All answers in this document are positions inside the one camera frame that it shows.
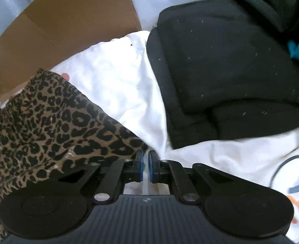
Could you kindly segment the person's bare hand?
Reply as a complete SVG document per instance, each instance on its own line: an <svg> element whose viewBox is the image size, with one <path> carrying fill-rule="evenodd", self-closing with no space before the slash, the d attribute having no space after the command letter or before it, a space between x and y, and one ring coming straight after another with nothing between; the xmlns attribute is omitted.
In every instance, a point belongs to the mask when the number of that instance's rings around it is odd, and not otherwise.
<svg viewBox="0 0 299 244"><path fill-rule="evenodd" d="M67 73L62 73L61 77L64 78L65 80L69 81L70 77Z"/></svg>

